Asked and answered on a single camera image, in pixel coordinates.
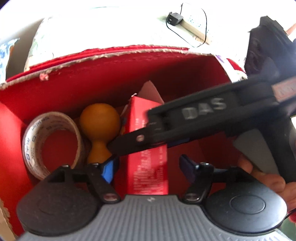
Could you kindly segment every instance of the orange wooden toy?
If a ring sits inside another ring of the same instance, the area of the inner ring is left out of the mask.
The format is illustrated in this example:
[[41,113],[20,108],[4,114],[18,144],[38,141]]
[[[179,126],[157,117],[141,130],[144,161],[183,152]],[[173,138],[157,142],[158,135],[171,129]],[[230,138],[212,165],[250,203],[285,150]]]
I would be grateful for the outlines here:
[[92,104],[83,110],[79,123],[83,133],[92,142],[87,163],[103,163],[112,155],[107,143],[119,134],[119,114],[111,105]]

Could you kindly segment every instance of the gray ribbed surface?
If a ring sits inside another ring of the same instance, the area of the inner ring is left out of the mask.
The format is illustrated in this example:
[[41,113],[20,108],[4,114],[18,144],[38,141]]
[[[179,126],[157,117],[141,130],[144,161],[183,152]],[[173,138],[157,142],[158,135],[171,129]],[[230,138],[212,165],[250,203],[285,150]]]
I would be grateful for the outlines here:
[[243,237],[214,226],[196,205],[181,203],[176,196],[126,196],[104,205],[83,229],[60,237],[25,233],[21,241],[288,241],[280,232]]

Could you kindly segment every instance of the tape roll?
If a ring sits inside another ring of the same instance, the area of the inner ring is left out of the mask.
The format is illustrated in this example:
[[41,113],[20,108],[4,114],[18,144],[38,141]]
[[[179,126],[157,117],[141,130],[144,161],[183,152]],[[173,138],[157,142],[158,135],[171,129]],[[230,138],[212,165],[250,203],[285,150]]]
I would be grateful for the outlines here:
[[27,168],[39,180],[50,174],[42,161],[42,147],[45,140],[56,130],[68,130],[77,137],[76,156],[71,168],[85,158],[83,141],[74,121],[61,112],[48,112],[37,116],[28,126],[22,140],[22,154]]

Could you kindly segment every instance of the metal bolt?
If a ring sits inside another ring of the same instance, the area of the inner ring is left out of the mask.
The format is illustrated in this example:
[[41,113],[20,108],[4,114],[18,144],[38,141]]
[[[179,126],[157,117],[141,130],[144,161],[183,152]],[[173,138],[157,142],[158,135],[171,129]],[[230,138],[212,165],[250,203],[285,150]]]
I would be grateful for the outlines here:
[[104,198],[105,201],[114,202],[114,201],[117,201],[118,196],[116,194],[114,194],[114,193],[106,193],[103,196],[103,198]]
[[144,135],[138,135],[136,138],[137,142],[142,142],[145,139]]
[[185,199],[186,199],[186,201],[189,201],[189,202],[195,202],[195,201],[199,200],[199,197],[197,196],[196,193],[187,193],[185,195]]

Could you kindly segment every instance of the red carton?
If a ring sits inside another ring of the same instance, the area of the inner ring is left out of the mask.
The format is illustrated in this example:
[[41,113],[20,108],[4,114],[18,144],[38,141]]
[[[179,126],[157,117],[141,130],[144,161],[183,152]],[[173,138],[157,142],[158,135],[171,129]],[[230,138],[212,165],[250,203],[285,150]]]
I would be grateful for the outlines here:
[[[146,111],[160,103],[132,97],[125,133],[145,127],[148,122]],[[168,194],[167,146],[129,154],[122,158],[126,168],[126,194]]]

